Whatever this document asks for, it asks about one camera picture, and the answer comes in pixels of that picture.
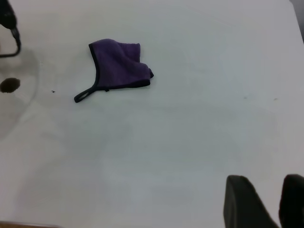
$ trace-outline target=black strap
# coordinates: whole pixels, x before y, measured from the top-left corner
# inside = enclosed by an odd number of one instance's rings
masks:
[[[91,87],[83,92],[81,92],[80,94],[78,94],[77,96],[74,97],[74,101],[76,103],[81,102],[83,99],[87,98],[88,96],[90,96],[92,93],[94,93],[96,91],[95,88]]]

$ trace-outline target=black cable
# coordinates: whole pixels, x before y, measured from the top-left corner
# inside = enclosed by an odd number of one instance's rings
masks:
[[[15,41],[16,41],[16,44],[17,44],[17,51],[15,53],[12,53],[12,54],[3,54],[3,55],[0,55],[0,58],[8,58],[8,57],[14,57],[16,55],[18,55],[21,51],[21,41],[20,41],[20,34],[19,34],[19,31],[17,28],[13,28],[11,30],[11,34],[13,35]]]

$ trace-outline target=purple fabric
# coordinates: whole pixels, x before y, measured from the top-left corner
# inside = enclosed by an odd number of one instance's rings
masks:
[[[152,71],[140,63],[140,44],[118,43],[103,39],[89,45],[96,67],[94,85],[77,95],[80,102],[97,90],[135,88],[148,86],[153,77]]]

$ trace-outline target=white table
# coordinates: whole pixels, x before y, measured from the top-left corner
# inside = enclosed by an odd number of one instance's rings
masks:
[[[23,50],[0,60],[1,80],[21,80],[0,94],[0,219],[223,228],[226,177],[239,174],[278,221],[285,175],[304,175],[304,47],[289,1],[11,4]],[[76,104],[95,79],[88,44],[103,38],[140,43],[155,78]],[[11,39],[1,29],[1,46]]]

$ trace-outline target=dark stain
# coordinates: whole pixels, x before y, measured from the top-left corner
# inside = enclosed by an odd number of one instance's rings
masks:
[[[0,91],[3,93],[12,93],[20,87],[20,80],[14,77],[5,79],[0,84]]]

